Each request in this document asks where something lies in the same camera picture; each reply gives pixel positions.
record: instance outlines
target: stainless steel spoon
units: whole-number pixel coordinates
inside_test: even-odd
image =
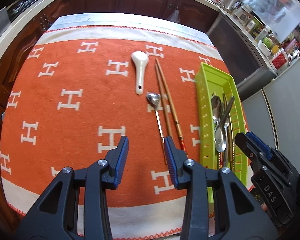
[[[159,103],[160,103],[160,95],[158,95],[156,93],[147,93],[146,98],[147,98],[148,102],[150,103],[150,105],[154,108],[155,116],[157,117],[160,136],[162,138],[162,142],[164,145],[164,137],[163,137],[162,128],[161,128],[161,124],[160,124],[159,114],[157,111]]]
[[[229,100],[229,104],[220,120],[218,125],[216,126],[214,130],[214,142],[215,142],[215,148],[218,152],[224,152],[227,145],[227,138],[226,138],[226,132],[225,132],[225,122],[227,117],[229,116],[229,112],[232,108],[232,105],[234,103],[234,97],[232,96]]]
[[[220,117],[222,115],[222,105],[221,105],[221,99],[218,96],[213,96],[211,98],[211,107],[212,107],[212,119],[213,122],[217,125],[220,122]]]

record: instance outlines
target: plastic tray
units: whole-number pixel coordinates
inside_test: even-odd
[[[214,147],[211,97],[216,94],[221,101],[223,101],[223,93],[225,93],[227,101],[232,95],[235,97],[230,111],[234,136],[239,132],[245,132],[241,101],[233,77],[211,65],[201,63],[201,68],[195,76],[195,82],[200,119],[200,163],[209,169],[216,169],[218,156]],[[234,152],[234,173],[246,186],[248,158],[236,145]]]

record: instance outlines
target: table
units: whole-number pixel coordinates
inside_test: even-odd
[[[130,55],[136,50],[149,55],[143,95],[135,93]],[[25,215],[60,169],[89,166],[126,135],[130,150],[122,183],[107,192],[113,237],[150,239],[181,230],[186,192],[171,184],[153,108],[145,97],[146,92],[159,93],[156,57],[189,157],[199,160],[194,74],[201,62],[228,72],[207,35],[136,15],[60,17],[29,54],[6,109],[0,160],[11,208]],[[173,138],[178,145],[174,128]],[[79,204],[78,233],[84,234],[83,195]]]

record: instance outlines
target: jar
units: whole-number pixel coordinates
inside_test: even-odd
[[[262,23],[255,16],[253,16],[252,19],[248,22],[245,29],[248,33],[251,34],[253,30],[258,29],[261,24]]]
[[[241,3],[241,7],[234,12],[233,17],[240,24],[246,26],[251,19],[251,11],[252,9],[250,8],[249,5]]]

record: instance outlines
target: chopsticks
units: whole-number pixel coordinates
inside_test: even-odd
[[[166,102],[166,98],[164,97],[162,80],[160,77],[158,65],[156,63],[154,64],[154,68],[155,68],[155,72],[157,74],[157,81],[158,81],[158,85],[159,85],[159,91],[160,91],[160,95],[161,95],[161,102],[162,102],[162,107],[163,107],[163,112],[164,112],[164,118],[165,118],[166,125],[167,125],[168,135],[172,137],[171,125],[170,125],[170,120],[169,120],[169,115],[168,115],[168,110],[167,110],[167,102]]]
[[[171,97],[171,94],[170,94],[170,91],[169,91],[169,88],[168,88],[168,84],[167,84],[167,81],[165,79],[165,76],[163,74],[163,71],[162,71],[162,68],[161,68],[161,65],[160,65],[160,62],[157,58],[155,58],[155,62],[156,62],[156,66],[159,70],[159,73],[161,75],[161,78],[162,78],[162,82],[163,82],[163,85],[164,85],[164,88],[166,90],[166,93],[167,93],[167,97],[168,97],[168,101],[169,101],[169,104],[170,104],[170,108],[171,108],[171,112],[172,112],[172,116],[173,116],[173,119],[174,119],[174,123],[176,125],[176,129],[177,129],[177,133],[178,133],[178,138],[179,138],[179,143],[180,143],[180,147],[181,149],[186,153],[186,156],[188,157],[188,154],[187,154],[187,151],[186,151],[186,145],[185,145],[185,141],[183,139],[183,134],[182,134],[182,130],[181,130],[181,126],[180,126],[180,123],[179,123],[179,119],[178,119],[178,116],[177,116],[177,112],[176,112],[176,109],[174,107],[174,104],[173,104],[173,101],[172,101],[172,97]]]

